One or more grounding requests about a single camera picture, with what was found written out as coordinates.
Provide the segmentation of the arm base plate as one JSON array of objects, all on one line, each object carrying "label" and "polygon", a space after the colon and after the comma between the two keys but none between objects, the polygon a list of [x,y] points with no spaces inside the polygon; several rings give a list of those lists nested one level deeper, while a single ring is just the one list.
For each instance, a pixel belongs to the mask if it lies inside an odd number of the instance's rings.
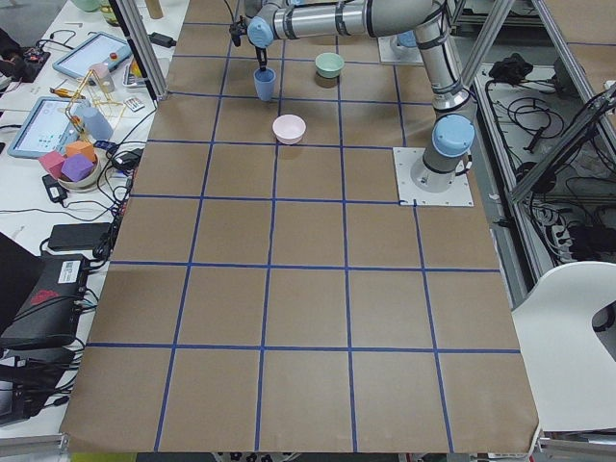
[{"label": "arm base plate", "polygon": [[436,173],[424,164],[424,149],[394,147],[394,167],[401,206],[473,207],[468,175],[460,161],[450,173]]}]

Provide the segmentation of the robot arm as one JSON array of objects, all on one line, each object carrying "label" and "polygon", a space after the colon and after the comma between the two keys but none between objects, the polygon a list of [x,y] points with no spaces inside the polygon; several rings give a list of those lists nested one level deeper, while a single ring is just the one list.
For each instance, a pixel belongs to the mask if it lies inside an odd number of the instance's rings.
[{"label": "robot arm", "polygon": [[459,69],[445,1],[245,1],[242,27],[261,64],[277,40],[321,36],[367,35],[388,40],[393,54],[417,51],[436,116],[424,167],[443,175],[461,159],[445,149],[439,136],[449,134],[457,120],[472,124],[476,103]]}]

